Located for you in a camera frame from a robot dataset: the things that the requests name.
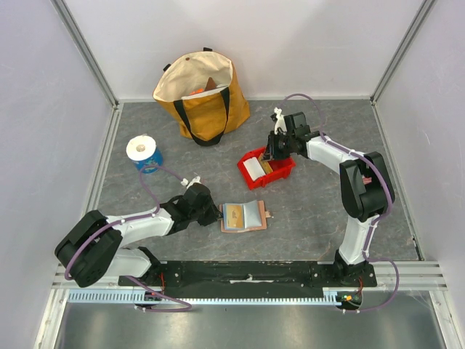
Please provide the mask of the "yellow credit card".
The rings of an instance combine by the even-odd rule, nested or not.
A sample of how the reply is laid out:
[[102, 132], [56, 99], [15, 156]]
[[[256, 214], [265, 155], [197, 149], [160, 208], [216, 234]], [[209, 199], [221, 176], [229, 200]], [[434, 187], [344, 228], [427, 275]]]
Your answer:
[[226, 230], [241, 230], [245, 227], [242, 204], [224, 204], [223, 221]]

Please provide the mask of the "tan leather card holder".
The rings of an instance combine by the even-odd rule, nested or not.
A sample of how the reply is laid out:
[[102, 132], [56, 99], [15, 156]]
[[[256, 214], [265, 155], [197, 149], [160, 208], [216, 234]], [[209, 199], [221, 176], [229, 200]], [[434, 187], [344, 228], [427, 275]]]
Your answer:
[[270, 211], [268, 211], [263, 201], [250, 201], [243, 203], [243, 216], [245, 227], [241, 230], [226, 230], [224, 227], [224, 221], [220, 221], [220, 230], [223, 233], [247, 233], [251, 231], [266, 230], [267, 221], [273, 218]]

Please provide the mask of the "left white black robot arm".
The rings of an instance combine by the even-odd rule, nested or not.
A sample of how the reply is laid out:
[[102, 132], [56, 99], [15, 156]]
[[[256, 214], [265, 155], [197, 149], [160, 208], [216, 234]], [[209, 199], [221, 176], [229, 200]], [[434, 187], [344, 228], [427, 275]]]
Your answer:
[[164, 237], [188, 228], [192, 222], [208, 226], [222, 213], [210, 190], [199, 182], [188, 185], [184, 194], [155, 209], [126, 216], [87, 212], [57, 245], [54, 254], [65, 268], [67, 281], [81, 288], [104, 277], [133, 276], [146, 286], [160, 276], [157, 259], [147, 248], [129, 245], [152, 237]]

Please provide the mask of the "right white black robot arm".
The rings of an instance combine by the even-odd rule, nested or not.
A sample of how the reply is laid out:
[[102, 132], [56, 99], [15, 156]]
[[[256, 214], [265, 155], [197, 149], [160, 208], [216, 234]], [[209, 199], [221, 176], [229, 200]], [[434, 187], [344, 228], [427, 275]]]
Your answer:
[[379, 220], [395, 200], [392, 183], [378, 152], [362, 153], [310, 129], [302, 112], [283, 115], [276, 108], [264, 160], [285, 160], [295, 153], [339, 174], [341, 202], [348, 221], [333, 262], [334, 281], [349, 286], [368, 268], [369, 247]]

